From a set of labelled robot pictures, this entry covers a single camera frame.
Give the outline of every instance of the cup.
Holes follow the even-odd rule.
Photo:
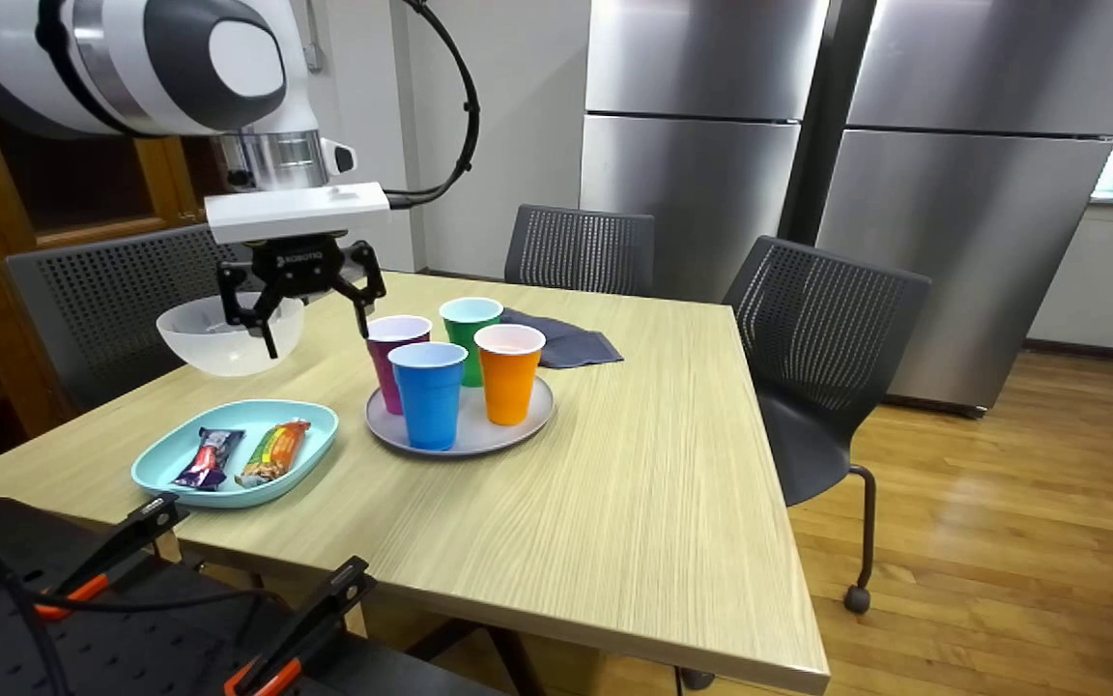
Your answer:
[[[395,315],[370,315],[367,322],[367,352],[370,352],[380,394],[386,399],[390,415],[400,415],[390,352],[400,344],[426,344],[427,336],[432,336],[427,315],[395,314]]]
[[[400,344],[390,352],[413,447],[453,447],[465,364],[466,346],[459,344]]]
[[[543,332],[529,323],[488,323],[476,332],[481,364],[488,420],[519,424],[529,415],[532,371],[539,367]]]
[[[465,388],[481,388],[476,332],[501,315],[495,299],[453,299],[439,306],[439,322],[453,344],[466,346]]]

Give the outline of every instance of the food item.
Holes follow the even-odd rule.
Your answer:
[[[257,487],[257,482],[287,475],[298,459],[304,434],[309,434],[309,420],[280,420],[270,434],[261,434],[248,469],[234,475],[239,487]]]
[[[242,429],[199,429],[197,457],[173,475],[180,487],[212,489],[224,482],[224,464],[231,459]]]

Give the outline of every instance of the purple cup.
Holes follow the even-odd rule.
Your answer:
[[[400,344],[426,344],[432,336],[432,322],[418,314],[370,315],[367,322],[367,352],[376,367],[380,394],[386,399],[390,415],[400,415],[398,379],[390,367],[390,352]]]

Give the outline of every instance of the tray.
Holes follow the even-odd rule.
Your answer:
[[[239,487],[234,475],[242,470],[257,438],[270,424],[292,420],[292,416],[309,420],[309,434],[302,442],[292,469],[270,482]],[[338,416],[316,401],[229,401],[229,406],[189,416],[186,424],[171,429],[163,442],[144,447],[144,457],[133,457],[132,464],[132,480],[133,487],[152,495],[177,495],[177,502],[186,506],[261,506],[287,495],[302,475],[309,475],[324,459],[334,438],[334,424]],[[193,459],[199,429],[242,429],[242,442],[231,452],[224,469],[229,475],[216,489],[193,489],[193,487],[173,482],[173,475]]]
[[[490,424],[488,406],[481,406],[481,388],[465,388],[453,447],[413,447],[407,442],[407,416],[390,415],[386,399],[380,392],[370,392],[370,399],[367,399],[367,429],[382,444],[413,452],[413,457],[427,457],[427,459],[466,459],[466,457],[512,447],[512,444],[529,442],[532,434],[539,434],[552,420],[552,415],[556,415],[556,399],[552,399],[552,388],[543,379],[532,381],[529,415],[521,424]]]

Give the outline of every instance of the green cup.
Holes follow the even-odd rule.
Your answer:
[[[453,344],[466,346],[465,388],[481,388],[476,332],[501,315],[501,300],[495,299],[453,299],[439,306],[439,322]]]

